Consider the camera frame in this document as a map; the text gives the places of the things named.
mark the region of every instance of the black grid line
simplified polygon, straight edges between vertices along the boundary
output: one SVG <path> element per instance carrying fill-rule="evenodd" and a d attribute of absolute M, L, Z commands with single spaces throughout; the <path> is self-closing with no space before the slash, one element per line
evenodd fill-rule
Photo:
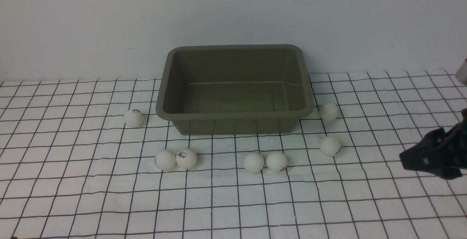
<path fill-rule="evenodd" d="M 303 133 L 302 122 L 299 120 L 298 123 L 299 123 L 299 125 L 300 125 L 300 130 L 301 130 L 302 133 Z M 307 144 L 306 144 L 306 140 L 305 140 L 305 136 L 304 136 L 304 135 L 303 135 L 303 141 L 305 142 L 305 148 L 308 150 Z M 312 160 L 310 159 L 310 154 L 309 154 L 309 153 L 307 153 L 307 158 L 308 158 L 308 162 L 310 163 L 310 171 L 312 172 L 312 176 L 313 176 L 315 188 L 316 188 L 316 190 L 318 191 L 318 185 L 317 185 L 317 182 L 316 182 L 315 174 L 314 174 L 314 172 L 313 172 Z M 324 224 L 325 224 L 326 234 L 327 234 L 327 237 L 328 237 L 328 239 L 329 239 L 329 230 L 328 230 L 327 225 L 326 225 L 326 216 L 325 216 L 325 214 L 324 214 L 323 205 L 322 205 L 322 200 L 321 200 L 321 196 L 320 196 L 319 191 L 318 191 L 317 195 L 318 195 L 318 202 L 320 203 L 321 214 L 323 215 L 323 222 L 324 222 Z"/>
<path fill-rule="evenodd" d="M 425 100 L 422 98 L 422 96 L 421 96 L 420 93 L 418 92 L 418 89 L 416 89 L 416 91 L 417 91 L 419 97 L 422 99 L 422 102 L 425 103 Z M 441 226 L 442 226 L 442 228 L 443 228 L 443 230 L 444 230 L 444 233 L 446 234 L 447 237 L 449 237 L 449 235 L 448 235 L 448 233 L 447 233 L 447 231 L 446 231 L 446 228 L 445 228 L 445 226 L 443 225 L 443 223 L 442 223 L 442 221 L 441 221 L 441 218 L 439 217 L 439 215 L 437 214 L 437 212 L 436 212 L 436 210 L 435 210 L 435 207 L 434 207 L 434 205 L 433 205 L 432 200 L 430 199 L 430 196 L 428 196 L 428 193 L 427 193 L 427 190 L 425 189 L 425 186 L 423 186 L 423 183 L 422 183 L 422 181 L 420 180 L 420 176 L 419 176 L 418 172 L 416 172 L 416 174 L 417 174 L 417 177 L 418 177 L 418 181 L 420 182 L 420 185 L 423 187 L 423 191 L 424 191 L 425 194 L 427 195 L 427 198 L 428 198 L 428 200 L 430 201 L 430 204 L 431 204 L 433 210 L 434 210 L 435 213 L 436 213 L 436 217 L 437 217 L 437 219 L 439 220 L 439 223 L 441 224 Z"/>
<path fill-rule="evenodd" d="M 136 86 L 136 80 L 135 80 L 135 83 L 133 84 L 133 90 L 135 89 L 135 86 Z M 131 98 L 130 98 L 130 103 L 128 104 L 128 109 L 130 109 L 130 107 L 131 107 L 131 101 L 132 101 L 132 99 L 133 99 L 133 93 L 134 93 L 134 91 L 132 92 L 132 95 L 131 95 Z M 122 143 L 123 135 L 125 134 L 125 128 L 126 128 L 126 125 L 123 127 L 123 131 L 122 131 L 122 133 L 121 133 L 121 135 L 120 135 L 120 143 L 119 143 L 119 146 L 118 146 L 118 148 L 117 148 L 117 154 L 116 154 L 116 156 L 115 156 L 116 158 L 118 158 L 118 153 L 120 152 L 120 146 L 121 146 L 121 143 Z M 109 178 L 109 182 L 108 182 L 108 184 L 107 184 L 107 189 L 105 190 L 104 199 L 103 199 L 103 201 L 102 201 L 102 208 L 100 209 L 101 213 L 100 213 L 100 215 L 99 215 L 99 223 L 98 223 L 98 225 L 97 225 L 96 234 L 99 233 L 99 228 L 100 228 L 100 224 L 101 224 L 101 220 L 102 220 L 102 212 L 104 211 L 104 207 L 105 207 L 105 199 L 106 199 L 106 197 L 107 197 L 107 193 L 108 193 L 108 191 L 109 191 L 109 187 L 110 187 L 110 184 L 111 184 L 111 182 L 112 182 L 112 176 L 113 176 L 113 172 L 115 171 L 115 165 L 116 165 L 116 163 L 117 163 L 117 161 L 114 161 L 114 162 L 113 162 L 112 173 L 111 173 L 111 176 L 110 176 L 110 178 Z"/>
<path fill-rule="evenodd" d="M 154 92 L 155 92 L 155 80 L 153 82 L 153 86 L 152 86 L 152 93 L 151 93 L 151 99 L 154 97 Z M 143 140 L 146 139 L 146 133 L 147 133 L 147 124 L 149 123 L 149 114 L 147 115 L 146 117 L 146 123 L 144 125 L 144 136 L 143 136 Z M 142 158 L 142 152 L 143 152 L 143 149 L 144 149 L 144 142 L 142 143 L 141 145 L 141 150 L 140 150 L 140 156 L 139 156 L 139 159 L 138 159 L 138 166 L 136 168 L 136 172 L 138 173 L 139 172 L 139 169 L 140 169 L 140 165 L 141 165 L 141 158 Z M 135 183 L 133 184 L 133 191 L 135 190 L 135 187 L 136 187 L 136 182 L 138 181 L 138 174 L 136 174 L 135 176 Z M 135 193 L 132 193 L 131 194 L 131 200 L 130 200 L 130 212 L 128 212 L 128 221 L 127 221 L 127 227 L 125 229 L 125 238 L 127 237 L 127 233 L 128 233 L 128 226 L 130 225 L 130 217 L 131 217 L 131 208 L 133 207 L 133 199 L 134 199 L 134 195 Z"/>
<path fill-rule="evenodd" d="M 428 78 L 430 79 L 430 81 L 431 81 L 431 82 L 433 83 L 433 85 L 434 85 L 433 79 L 432 79 L 431 76 L 428 74 L 428 72 L 427 72 L 427 75 L 428 75 Z M 438 93 L 442 96 L 442 94 L 441 94 L 441 92 L 439 91 L 438 87 L 436 87 L 436 90 L 437 90 Z M 446 101 L 446 99 L 445 99 L 444 97 L 443 97 L 443 100 L 444 100 L 444 103 L 449 107 L 450 111 L 451 111 L 453 114 L 455 114 L 455 112 L 453 111 L 453 109 L 451 108 L 451 106 L 449 105 L 449 103 Z M 428 109 L 428 106 L 427 106 L 427 103 L 425 102 L 425 100 L 423 100 L 423 103 L 425 104 L 425 106 L 426 106 L 427 109 Z M 438 127 L 441 127 L 441 125 L 439 125 L 439 123 L 438 123 L 438 121 L 436 120 L 436 118 L 435 118 L 433 115 L 432 115 L 432 117 L 433 117 L 433 120 L 434 120 L 434 121 L 436 122 L 436 124 L 438 125 Z M 450 189 L 450 190 L 452 191 L 452 193 L 454 194 L 454 191 L 452 190 L 452 188 L 451 188 L 449 182 L 448 182 L 448 181 L 445 181 L 445 182 L 446 182 L 446 184 L 449 186 L 449 189 Z M 422 187 L 424 188 L 425 192 L 427 192 L 427 190 L 425 189 L 425 186 L 423 185 L 423 183 L 422 183 L 421 181 L 420 181 L 420 184 L 421 184 Z M 462 205 L 460 204 L 459 199 L 457 198 L 457 196 L 454 196 L 454 198 L 456 199 L 457 204 L 459 205 L 459 207 L 462 209 L 462 212 L 464 213 L 464 215 L 466 215 L 466 212 L 465 212 L 464 209 L 462 208 Z"/>
<path fill-rule="evenodd" d="M 431 76 L 428 76 L 428 77 L 430 78 L 430 81 L 434 84 L 433 79 L 431 78 Z M 448 76 L 448 77 L 449 77 L 449 79 L 451 80 L 452 84 L 454 84 L 454 81 L 452 81 L 451 76 Z M 457 91 L 459 92 L 459 94 L 462 95 L 461 91 L 460 91 L 457 87 L 456 87 L 456 89 L 457 89 Z M 437 90 L 438 93 L 442 96 L 442 94 L 441 94 L 441 92 L 439 91 L 439 89 L 436 88 L 436 90 Z M 455 113 L 454 110 L 452 109 L 452 107 L 451 107 L 451 106 L 449 105 L 449 103 L 446 101 L 446 99 L 445 99 L 444 97 L 443 97 L 443 99 L 444 99 L 444 102 L 446 103 L 446 105 L 447 105 L 447 106 L 449 107 L 449 109 L 451 110 L 451 112 L 452 112 L 452 113 Z M 446 184 L 447 184 L 447 186 L 449 186 L 449 189 L 451 190 L 452 194 L 454 194 L 454 191 L 453 191 L 451 185 L 449 184 L 449 181 L 446 181 Z M 466 213 L 466 211 L 464 210 L 464 208 L 462 207 L 462 205 L 460 204 L 459 198 L 458 198 L 456 195 L 454 195 L 454 198 L 456 199 L 457 204 L 459 204 L 460 209 L 462 210 L 462 212 L 464 213 L 464 215 L 465 215 L 466 218 L 467 218 L 467 213 Z"/>
<path fill-rule="evenodd" d="M 115 86 L 116 86 L 116 85 L 117 85 L 117 81 L 115 81 L 115 83 L 114 83 L 114 85 L 113 85 L 113 88 L 114 88 L 114 89 L 115 89 Z M 108 112 L 109 112 L 109 107 L 107 107 L 107 111 L 105 112 L 106 115 L 107 115 Z M 102 120 L 102 127 L 104 126 L 105 119 L 106 119 L 106 117 L 104 117 L 104 119 Z M 101 134 L 102 134 L 102 130 L 99 131 L 98 139 L 100 138 Z M 96 151 L 97 151 L 97 145 L 95 145 L 94 152 L 92 153 L 92 157 L 93 157 L 93 158 L 94 158 L 94 156 L 95 156 L 95 154 L 96 154 Z M 73 221 L 72 221 L 72 226 L 71 226 L 71 228 L 70 228 L 70 232 L 68 233 L 68 237 L 70 237 L 71 234 L 72 234 L 73 225 L 75 224 L 76 216 L 78 215 L 78 207 L 79 207 L 79 205 L 80 205 L 81 198 L 82 198 L 83 194 L 85 194 L 85 193 L 83 193 L 83 191 L 84 191 L 84 188 L 85 188 L 86 181 L 88 180 L 87 177 L 89 176 L 89 171 L 90 171 L 91 166 L 92 166 L 92 160 L 91 160 L 91 162 L 89 163 L 89 167 L 88 167 L 88 169 L 87 169 L 87 171 L 86 171 L 85 180 L 83 181 L 83 187 L 81 187 L 81 193 L 79 194 L 78 202 L 77 202 L 77 204 L 76 204 L 75 214 L 74 214 L 74 217 L 73 217 Z"/>
<path fill-rule="evenodd" d="M 334 93 L 334 96 L 336 97 L 337 106 L 339 106 L 339 101 L 337 100 L 337 94 Z M 347 130 L 349 131 L 349 127 L 348 127 L 348 125 L 347 125 L 347 122 L 346 122 L 345 118 L 344 118 L 344 124 L 345 124 Z M 350 135 L 350 140 L 352 141 L 352 145 L 355 146 L 355 142 L 354 142 L 354 139 L 352 138 L 352 135 Z M 361 163 L 362 160 L 360 159 L 360 156 L 359 156 L 358 153 L 357 153 L 357 158 L 358 158 L 358 161 Z M 363 172 L 365 173 L 365 178 L 367 179 L 367 178 L 368 178 L 367 172 L 366 172 L 365 169 L 363 168 L 363 165 L 362 165 L 362 164 L 360 164 L 360 166 L 362 167 Z M 337 163 L 336 163 L 336 169 L 337 169 L 337 172 L 339 173 L 339 176 L 340 176 L 340 172 L 339 172 L 339 168 L 337 167 Z M 348 203 L 348 199 L 347 199 L 347 195 L 346 195 L 346 192 L 345 192 L 344 183 L 341 182 L 341 184 L 342 184 L 342 189 L 344 190 L 344 195 L 346 196 L 346 201 L 347 201 L 347 203 Z M 368 187 L 369 187 L 369 190 L 370 190 L 370 193 L 371 193 L 371 197 L 373 198 L 373 201 L 374 201 L 374 204 L 375 204 L 375 208 L 376 208 L 377 211 L 378 211 L 378 216 L 379 216 L 379 219 L 381 220 L 382 227 L 383 227 L 383 229 L 384 229 L 384 232 L 385 232 L 385 234 L 386 234 L 386 237 L 389 239 L 389 235 L 387 234 L 386 226 L 384 225 L 384 222 L 382 221 L 381 213 L 380 213 L 380 211 L 379 211 L 379 209 L 378 209 L 378 205 L 377 205 L 376 201 L 374 200 L 374 199 L 375 199 L 375 196 L 373 195 L 373 192 L 372 192 L 372 190 L 371 190 L 371 186 L 370 186 L 369 180 L 367 180 L 367 184 L 368 184 Z"/>
<path fill-rule="evenodd" d="M 325 135 L 328 136 L 328 133 L 326 131 L 326 126 L 324 124 L 323 121 L 321 121 L 321 124 L 323 126 L 323 129 L 324 129 L 324 132 L 325 132 Z M 332 158 L 334 160 L 334 165 L 336 167 L 336 170 L 337 170 L 337 173 L 339 174 L 339 178 L 340 178 L 340 185 L 342 186 L 342 191 L 344 192 L 344 197 L 345 197 L 345 202 L 347 203 L 347 208 L 348 208 L 348 211 L 350 213 L 350 217 L 352 218 L 352 223 L 354 224 L 354 229 L 355 229 L 355 234 L 357 235 L 358 238 L 360 238 L 360 235 L 358 234 L 358 230 L 357 230 L 357 225 L 355 224 L 355 219 L 354 219 L 354 214 L 352 213 L 352 209 L 350 209 L 350 204 L 349 204 L 349 201 L 347 199 L 347 194 L 346 194 L 346 191 L 345 191 L 345 188 L 344 188 L 344 183 L 342 181 L 342 175 L 340 174 L 339 172 L 339 168 L 337 168 L 337 164 L 336 164 L 336 159 L 333 157 Z"/>
<path fill-rule="evenodd" d="M 384 106 L 383 106 L 383 109 L 384 109 L 384 112 L 386 113 L 386 115 L 389 117 L 389 115 L 387 114 L 387 110 L 386 110 L 386 108 L 385 108 Z M 392 128 L 394 129 L 394 125 L 393 125 L 392 121 L 391 121 L 391 120 L 389 120 L 389 121 L 390 121 L 390 124 L 391 124 Z M 375 138 L 375 141 L 377 142 L 377 138 L 376 138 L 375 134 L 373 134 L 373 138 Z M 384 157 L 384 155 L 382 154 L 381 147 L 380 147 L 379 145 L 378 145 L 378 150 L 379 150 L 379 152 L 381 153 L 381 156 Z M 392 178 L 394 187 L 395 187 L 395 189 L 396 189 L 396 191 L 397 191 L 397 194 L 398 194 L 399 197 L 401 198 L 400 200 L 401 200 L 402 206 L 404 207 L 405 213 L 407 214 L 407 216 L 410 217 L 409 211 L 407 210 L 407 207 L 405 206 L 405 203 L 404 203 L 404 201 L 402 200 L 401 193 L 400 193 L 399 188 L 397 187 L 397 184 L 396 184 L 396 182 L 395 182 L 395 177 L 394 177 L 394 175 L 392 174 L 392 170 L 391 170 L 391 168 L 389 167 L 389 165 L 387 165 L 387 161 L 385 161 L 385 165 L 386 165 L 386 167 L 389 169 L 389 172 L 391 173 L 391 178 Z M 411 219 L 410 219 L 410 225 L 412 226 L 412 229 L 413 229 L 413 231 L 415 232 L 415 235 L 417 236 L 417 238 L 420 238 L 419 235 L 418 235 L 418 233 L 417 233 L 417 231 L 416 231 L 416 229 L 415 229 L 415 226 L 413 225 L 413 222 L 412 222 Z"/>
<path fill-rule="evenodd" d="M 75 88 L 73 89 L 73 94 L 72 94 L 72 96 L 74 95 L 74 93 L 75 93 L 75 91 L 76 91 L 76 88 L 77 88 L 77 86 L 78 86 L 78 83 L 79 83 L 79 81 L 76 83 Z M 97 83 L 94 83 L 94 87 L 93 87 L 93 90 L 92 90 L 92 95 L 94 94 L 94 91 L 95 91 L 95 89 L 96 89 L 96 84 L 97 84 Z M 71 102 L 72 102 L 72 97 L 70 98 L 70 102 L 68 102 L 68 106 L 67 106 L 67 108 L 65 109 L 65 114 L 66 114 L 66 112 L 67 112 L 67 110 L 68 110 L 68 108 L 69 108 Z M 83 127 L 83 123 L 84 123 L 84 120 L 81 121 L 80 129 Z M 53 197 L 52 205 L 50 206 L 49 214 L 48 214 L 47 217 L 45 218 L 44 227 L 42 228 L 42 232 L 40 233 L 40 237 L 42 237 L 42 234 L 44 234 L 45 227 L 47 226 L 47 221 L 49 220 L 50 214 L 51 214 L 51 212 L 52 212 L 52 207 L 53 207 L 53 204 L 54 204 L 54 202 L 55 202 L 55 199 L 57 199 L 57 194 L 58 194 L 58 190 L 60 189 L 60 184 L 61 184 L 62 181 L 64 180 L 63 177 L 65 176 L 65 172 L 66 172 L 66 170 L 67 170 L 68 164 L 70 163 L 70 158 L 72 157 L 73 148 L 74 148 L 74 145 L 76 144 L 76 141 L 78 140 L 78 136 L 79 136 L 79 134 L 76 134 L 75 141 L 73 142 L 72 150 L 70 151 L 70 155 L 69 155 L 69 157 L 68 157 L 68 161 L 67 161 L 66 164 L 65 164 L 65 169 L 63 170 L 62 177 L 60 178 L 60 181 L 58 182 L 57 189 L 56 189 L 56 191 L 55 191 L 55 196 Z"/>
<path fill-rule="evenodd" d="M 259 139 L 259 135 L 257 134 L 256 135 L 256 141 L 257 141 L 257 145 L 258 145 L 258 151 L 260 152 L 261 154 L 261 146 L 260 146 L 260 139 Z M 266 208 L 266 222 L 267 222 L 267 232 L 268 232 L 268 235 L 269 235 L 269 239 L 271 239 L 271 227 L 270 227 L 270 221 L 269 221 L 269 213 L 268 213 L 268 209 L 267 209 L 267 198 L 266 198 L 266 186 L 265 186 L 265 181 L 264 181 L 264 173 L 263 171 L 261 171 L 261 179 L 262 179 L 262 191 L 263 191 L 263 198 L 264 198 L 264 207 Z"/>
<path fill-rule="evenodd" d="M 23 155 L 23 157 L 22 157 L 22 160 L 24 159 L 24 156 L 25 156 L 25 154 L 26 154 L 27 151 L 28 151 L 28 149 L 26 149 L 26 151 L 25 151 L 25 153 L 24 153 L 24 155 Z M 22 209 L 22 211 L 21 211 L 21 216 L 18 218 L 18 223 L 17 223 L 17 225 L 15 226 L 15 229 L 13 230 L 12 236 L 15 234 L 16 229 L 18 229 L 18 225 L 19 225 L 19 223 L 20 223 L 20 221 L 21 221 L 21 218 L 22 218 L 22 216 L 23 216 L 23 214 L 24 214 L 24 211 L 25 211 L 25 209 L 26 209 L 26 205 L 28 204 L 28 201 L 30 200 L 30 197 L 31 197 L 31 195 L 32 195 L 32 191 L 33 191 L 33 189 L 34 189 L 34 186 L 35 186 L 35 184 L 36 184 L 36 182 L 37 182 L 37 180 L 38 180 L 38 178 L 39 178 L 40 173 L 42 172 L 43 166 L 44 166 L 44 163 L 42 163 L 42 166 L 41 166 L 41 168 L 40 168 L 40 171 L 39 171 L 39 173 L 37 174 L 37 177 L 34 178 L 34 183 L 33 183 L 33 185 L 32 185 L 31 192 L 30 192 L 29 196 L 26 198 L 26 202 L 25 202 L 24 207 L 23 207 L 23 209 Z M 8 191 L 8 187 L 5 189 L 5 194 L 3 195 L 3 197 L 2 197 L 2 199 L 1 199 L 1 201 L 0 201 L 0 204 L 1 204 L 1 202 L 3 201 L 3 199 L 5 198 L 5 195 L 6 195 L 7 191 Z"/>

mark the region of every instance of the plastic tub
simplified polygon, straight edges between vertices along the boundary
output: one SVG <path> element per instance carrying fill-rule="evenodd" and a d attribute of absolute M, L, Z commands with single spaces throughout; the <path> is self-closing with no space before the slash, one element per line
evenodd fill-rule
<path fill-rule="evenodd" d="M 183 135 L 288 133 L 313 108 L 303 54 L 292 45 L 176 48 L 156 104 Z"/>

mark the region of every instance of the grid cloth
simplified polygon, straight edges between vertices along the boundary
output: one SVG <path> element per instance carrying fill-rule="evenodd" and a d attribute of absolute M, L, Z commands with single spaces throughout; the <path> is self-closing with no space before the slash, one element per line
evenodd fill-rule
<path fill-rule="evenodd" d="M 405 171 L 399 153 L 467 107 L 445 71 L 311 74 L 318 109 L 290 134 L 182 136 L 155 114 L 159 79 L 0 86 L 0 238 L 466 238 L 467 178 Z M 147 122 L 125 128 L 122 114 Z M 320 138 L 343 144 L 320 154 Z M 190 147 L 191 171 L 160 172 Z M 283 151 L 287 170 L 243 169 Z"/>

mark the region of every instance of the white ping pong ball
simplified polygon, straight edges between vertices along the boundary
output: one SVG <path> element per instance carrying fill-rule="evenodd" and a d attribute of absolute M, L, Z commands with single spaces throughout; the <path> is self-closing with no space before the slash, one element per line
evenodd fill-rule
<path fill-rule="evenodd" d="M 321 140 L 320 151 L 327 157 L 333 157 L 340 150 L 340 141 L 333 136 Z"/>
<path fill-rule="evenodd" d="M 272 171 L 283 171 L 287 167 L 287 157 L 280 151 L 274 151 L 266 157 L 266 165 Z"/>
<path fill-rule="evenodd" d="M 159 151 L 154 162 L 161 171 L 169 171 L 175 166 L 175 154 L 169 150 Z"/>
<path fill-rule="evenodd" d="M 196 152 L 192 149 L 181 149 L 175 156 L 175 159 L 180 168 L 188 170 L 195 166 L 197 156 Z"/>
<path fill-rule="evenodd" d="M 334 103 L 326 103 L 320 106 L 320 117 L 325 121 L 333 121 L 339 114 L 339 108 Z"/>
<path fill-rule="evenodd" d="M 256 152 L 250 152 L 243 159 L 243 166 L 248 172 L 256 174 L 264 167 L 264 158 Z"/>
<path fill-rule="evenodd" d="M 144 116 L 138 109 L 130 109 L 125 113 L 125 124 L 129 128 L 137 128 L 144 122 Z"/>

